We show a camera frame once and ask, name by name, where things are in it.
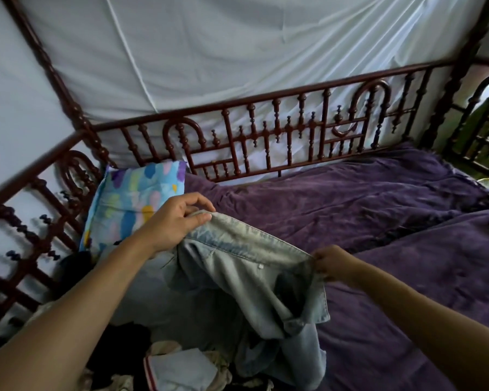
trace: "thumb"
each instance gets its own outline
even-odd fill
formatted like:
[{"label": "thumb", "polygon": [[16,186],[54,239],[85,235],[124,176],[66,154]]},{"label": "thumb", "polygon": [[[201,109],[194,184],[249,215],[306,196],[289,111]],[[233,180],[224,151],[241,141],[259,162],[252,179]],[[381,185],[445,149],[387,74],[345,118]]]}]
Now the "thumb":
[{"label": "thumb", "polygon": [[207,223],[212,219],[212,214],[200,213],[191,217],[185,218],[184,222],[187,227],[187,233],[196,229],[197,227]]}]

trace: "wooden bed frame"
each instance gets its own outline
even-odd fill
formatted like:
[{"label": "wooden bed frame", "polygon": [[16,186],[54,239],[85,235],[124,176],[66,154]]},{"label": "wooden bed frame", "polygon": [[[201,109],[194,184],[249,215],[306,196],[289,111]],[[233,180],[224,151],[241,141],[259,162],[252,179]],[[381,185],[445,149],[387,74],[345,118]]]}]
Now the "wooden bed frame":
[{"label": "wooden bed frame", "polygon": [[[469,38],[460,50],[456,59],[409,65],[402,68],[378,71],[356,77],[301,86],[247,98],[233,99],[216,104],[155,113],[143,117],[96,125],[92,125],[89,122],[80,105],[72,98],[71,93],[66,88],[60,75],[52,66],[51,59],[45,52],[38,36],[33,31],[25,14],[22,12],[21,6],[16,0],[3,0],[3,2],[26,41],[31,46],[39,63],[44,68],[47,78],[50,80],[52,87],[60,99],[64,113],[72,121],[76,131],[27,167],[27,169],[23,170],[18,176],[11,179],[5,186],[0,188],[0,220],[8,224],[11,228],[17,230],[19,234],[25,237],[25,239],[32,245],[32,250],[27,255],[21,256],[14,251],[6,253],[12,261],[16,262],[16,267],[12,276],[9,278],[5,279],[0,277],[0,293],[5,296],[4,299],[0,300],[0,321],[15,303],[20,304],[30,311],[35,311],[39,306],[39,302],[18,288],[19,283],[25,276],[28,275],[34,277],[50,290],[56,288],[57,282],[47,274],[43,273],[37,266],[38,258],[43,255],[52,257],[55,260],[59,259],[59,256],[56,255],[55,251],[52,249],[54,239],[58,239],[72,251],[78,250],[77,243],[65,232],[65,228],[70,227],[77,234],[80,236],[82,235],[82,218],[86,215],[91,200],[94,197],[96,187],[101,181],[103,175],[102,169],[104,169],[106,165],[117,167],[117,164],[109,155],[109,150],[104,147],[102,140],[98,135],[99,132],[108,130],[120,131],[128,144],[128,149],[130,149],[137,164],[140,166],[149,162],[161,162],[165,159],[176,159],[178,154],[176,154],[170,141],[170,130],[174,128],[179,133],[179,139],[183,147],[184,155],[186,156],[191,172],[194,174],[202,173],[202,175],[215,182],[228,181],[270,172],[277,172],[280,176],[282,171],[291,168],[354,157],[363,153],[382,149],[383,147],[379,144],[380,132],[387,118],[392,118],[391,125],[393,126],[393,134],[400,131],[399,141],[407,140],[423,96],[427,91],[431,74],[438,68],[452,67],[449,81],[444,88],[444,93],[436,105],[430,118],[430,125],[422,136],[419,145],[426,149],[432,148],[437,137],[438,129],[443,124],[447,112],[452,109],[459,111],[462,113],[462,119],[455,133],[450,138],[445,151],[451,156],[459,159],[461,162],[464,162],[486,176],[489,176],[489,168],[476,163],[474,150],[472,150],[472,153],[469,153],[469,149],[462,151],[462,153],[457,153],[453,150],[453,145],[456,142],[458,133],[462,129],[471,111],[473,111],[475,105],[478,103],[483,89],[489,84],[489,78],[487,78],[476,91],[475,96],[471,98],[467,107],[462,107],[454,103],[454,95],[460,89],[462,79],[469,71],[469,68],[472,65],[489,66],[489,59],[477,56],[481,41],[489,30],[489,0],[486,0],[477,24],[470,32]],[[397,107],[390,110],[389,107],[390,104],[392,104],[391,86],[385,79],[395,76],[404,77],[405,85]],[[418,78],[421,79],[421,81],[419,88],[416,91],[414,101],[412,102],[413,104],[411,106],[407,105],[406,100],[410,97],[411,85],[413,84],[413,81]],[[331,90],[346,85],[358,85],[358,89],[355,92],[349,107],[344,111],[339,108],[334,115],[329,115],[328,99],[331,95]],[[375,94],[379,90],[383,91],[383,101],[377,120],[378,124],[373,141],[371,143],[366,143],[367,129],[374,111]],[[307,112],[307,110],[305,110],[305,101],[306,96],[312,92],[322,93],[323,111],[322,113],[319,113],[319,115],[312,112],[311,118],[308,120],[305,119],[305,114]],[[361,112],[358,105],[359,99],[366,93],[367,101],[365,102],[364,112]],[[281,122],[279,118],[280,104],[284,98],[290,96],[297,97],[299,117],[297,120],[290,120],[290,118],[288,118],[286,123],[284,123]],[[273,121],[259,122],[255,120],[255,104],[259,102],[271,102],[275,115]],[[250,118],[250,123],[247,126],[239,127],[239,135],[233,135],[231,122],[228,117],[229,111],[236,107],[246,107]],[[207,141],[199,125],[190,117],[211,111],[218,111],[221,113],[222,120],[226,127],[226,137],[217,137],[215,133],[213,133],[213,136]],[[402,119],[404,115],[408,115],[407,123],[399,129],[400,125],[403,124]],[[166,121],[163,128],[163,141],[166,148],[165,153],[158,153],[156,151],[146,126],[150,122],[156,121]],[[485,122],[489,122],[489,112],[484,114],[480,125],[482,126]],[[339,131],[338,128],[343,125],[353,126],[354,129],[350,128],[347,131]],[[356,132],[357,127],[361,127],[360,133]],[[184,130],[188,128],[193,129],[197,133],[198,139],[195,145],[192,145],[192,143],[187,140]],[[326,132],[330,130],[333,132],[334,138],[326,140]],[[141,134],[144,142],[147,144],[151,157],[143,157],[140,154],[132,135],[135,134],[136,131],[139,131],[138,134]],[[309,133],[308,158],[304,162],[293,163],[291,153],[292,140],[300,140],[303,132]],[[276,137],[278,140],[283,133],[286,134],[287,137],[287,162],[282,166],[272,167],[269,156],[269,137]],[[314,148],[316,134],[320,139],[319,145]],[[486,146],[489,146],[489,137],[482,137],[479,135],[479,129],[473,133],[471,139],[479,143],[477,152],[482,151]],[[250,143],[250,145],[256,145],[259,140],[262,140],[265,145],[266,167],[259,170],[251,170],[245,144]],[[82,152],[73,150],[73,147],[81,141],[93,151],[94,156],[100,162],[100,168],[95,167],[93,162]],[[240,143],[241,145],[236,148],[236,143]],[[193,155],[195,154],[220,149],[229,149],[231,157],[203,164],[196,164],[193,160]],[[244,172],[238,167],[238,149],[242,151],[242,156],[244,157]],[[52,165],[55,165],[58,168],[61,178],[68,188],[68,192],[63,193],[65,197],[64,203],[62,203],[60,199],[47,188],[46,181],[39,177],[44,170]],[[208,170],[214,170],[215,177],[209,176]],[[15,210],[6,205],[8,200],[24,188],[32,189],[47,206],[53,208],[58,214],[56,219],[50,219],[47,215],[40,216],[40,219],[47,225],[45,232],[42,234],[36,234],[28,230],[27,226],[22,223],[18,216],[16,216]],[[13,317],[9,323],[13,326],[21,326],[23,324],[21,320],[15,317]],[[0,345],[4,342],[6,342],[6,340],[0,337]]]}]

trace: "hand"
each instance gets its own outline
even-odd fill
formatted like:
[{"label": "hand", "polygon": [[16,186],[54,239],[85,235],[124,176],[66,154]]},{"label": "hand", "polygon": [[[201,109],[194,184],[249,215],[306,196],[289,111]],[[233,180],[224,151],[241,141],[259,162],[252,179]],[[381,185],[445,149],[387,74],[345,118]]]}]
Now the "hand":
[{"label": "hand", "polygon": [[358,288],[357,275],[369,266],[337,245],[321,248],[312,256],[315,258],[315,269],[324,275],[325,281],[343,282],[351,288]]},{"label": "hand", "polygon": [[212,219],[211,214],[203,213],[189,217],[199,211],[199,204],[210,212],[214,205],[200,193],[187,193],[169,198],[163,206],[129,239],[136,241],[150,257],[161,251],[168,251],[179,244],[188,232]]}]

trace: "red stripe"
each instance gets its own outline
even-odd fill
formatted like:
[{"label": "red stripe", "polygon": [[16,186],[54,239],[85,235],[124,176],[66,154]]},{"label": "red stripe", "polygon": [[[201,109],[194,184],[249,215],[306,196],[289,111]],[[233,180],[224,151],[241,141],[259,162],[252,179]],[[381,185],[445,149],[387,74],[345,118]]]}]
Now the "red stripe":
[{"label": "red stripe", "polygon": [[154,382],[154,375],[152,374],[152,371],[150,369],[149,358],[150,357],[145,357],[143,359],[143,362],[145,364],[145,374],[147,378],[147,383],[149,383],[149,388],[151,389],[151,391],[158,391],[156,387],[156,383]]}]

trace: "person's left hand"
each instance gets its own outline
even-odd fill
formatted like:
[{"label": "person's left hand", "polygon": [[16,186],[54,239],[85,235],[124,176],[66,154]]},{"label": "person's left hand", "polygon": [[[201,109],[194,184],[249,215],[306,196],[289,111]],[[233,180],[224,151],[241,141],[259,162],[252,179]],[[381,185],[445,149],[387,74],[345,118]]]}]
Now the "person's left hand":
[{"label": "person's left hand", "polygon": [[215,212],[214,205],[201,193],[187,193],[169,198],[163,206],[130,238],[143,245],[149,256],[168,251],[175,247],[188,232],[207,223],[211,214],[202,213],[189,217],[199,211],[194,204],[199,204],[210,212]]}]

